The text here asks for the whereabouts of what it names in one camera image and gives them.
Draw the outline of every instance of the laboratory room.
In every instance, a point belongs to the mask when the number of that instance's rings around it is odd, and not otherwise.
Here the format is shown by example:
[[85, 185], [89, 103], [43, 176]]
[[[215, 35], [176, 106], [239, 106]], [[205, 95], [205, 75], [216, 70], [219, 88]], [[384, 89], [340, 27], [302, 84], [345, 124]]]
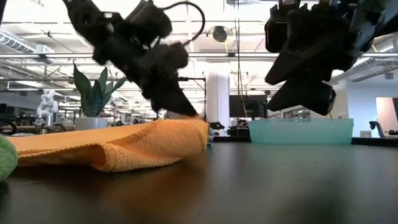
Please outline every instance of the laboratory room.
[[0, 224], [397, 223], [398, 1], [0, 19]]

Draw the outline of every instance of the teal plastic bin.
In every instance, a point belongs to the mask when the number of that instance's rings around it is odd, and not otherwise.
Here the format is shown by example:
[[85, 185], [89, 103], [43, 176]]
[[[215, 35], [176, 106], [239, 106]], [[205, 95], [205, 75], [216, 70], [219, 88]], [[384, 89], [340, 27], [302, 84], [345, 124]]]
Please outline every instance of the teal plastic bin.
[[351, 144], [353, 119], [262, 119], [249, 122], [252, 142]]

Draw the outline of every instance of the orange towel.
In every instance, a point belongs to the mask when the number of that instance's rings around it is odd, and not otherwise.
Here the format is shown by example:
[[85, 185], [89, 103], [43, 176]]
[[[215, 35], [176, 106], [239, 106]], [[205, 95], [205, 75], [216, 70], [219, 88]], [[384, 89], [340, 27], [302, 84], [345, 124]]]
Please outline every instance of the orange towel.
[[121, 172], [165, 166], [206, 151], [208, 124], [199, 119], [8, 138], [18, 166], [92, 166]]

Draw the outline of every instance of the desk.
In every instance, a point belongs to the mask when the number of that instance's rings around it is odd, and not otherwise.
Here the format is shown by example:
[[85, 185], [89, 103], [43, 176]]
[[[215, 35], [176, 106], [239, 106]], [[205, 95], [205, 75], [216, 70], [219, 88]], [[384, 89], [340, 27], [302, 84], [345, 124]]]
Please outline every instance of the desk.
[[17, 169], [0, 223], [397, 223], [398, 150], [215, 143], [158, 169]]

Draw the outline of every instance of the plant leaf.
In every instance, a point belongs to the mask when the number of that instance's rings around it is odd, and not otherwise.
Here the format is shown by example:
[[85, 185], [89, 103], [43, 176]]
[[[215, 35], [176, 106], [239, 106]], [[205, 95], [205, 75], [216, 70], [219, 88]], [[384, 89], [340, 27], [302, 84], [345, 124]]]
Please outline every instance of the plant leaf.
[[90, 103], [92, 107], [92, 113], [97, 116], [103, 109], [103, 96], [101, 91], [101, 85], [98, 80], [95, 80], [94, 86], [91, 89]]
[[106, 93], [111, 93], [112, 94], [118, 88], [122, 87], [125, 81], [126, 81], [126, 77], [123, 77], [123, 78], [119, 79], [118, 82], [116, 82], [115, 86], [113, 86], [112, 89], [110, 89], [110, 91], [107, 91]]
[[98, 79], [102, 93], [105, 93], [107, 80], [108, 80], [108, 69], [105, 67], [104, 70], [102, 70], [101, 75], [99, 76]]
[[77, 69], [76, 65], [73, 65], [73, 81], [75, 82], [75, 86], [81, 95], [90, 97], [91, 83], [85, 74], [81, 73]]
[[95, 115], [92, 114], [93, 107], [91, 106], [91, 103], [88, 101], [87, 97], [84, 94], [80, 95], [80, 103], [81, 109], [83, 110], [83, 113], [86, 115], [86, 117], [95, 117]]
[[113, 88], [113, 85], [114, 85], [114, 81], [113, 80], [109, 84], [106, 84], [105, 93], [111, 91], [111, 89]]
[[112, 97], [112, 93], [111, 92], [105, 93], [103, 95], [102, 107], [105, 107], [105, 105], [110, 101], [111, 97]]
[[106, 85], [107, 92], [103, 96], [103, 107], [109, 102], [109, 100], [112, 97], [112, 93], [116, 91], [118, 88], [123, 86], [124, 82], [126, 81], [126, 77], [123, 77], [116, 82], [115, 86], [111, 87], [110, 90], [108, 90], [108, 85]]

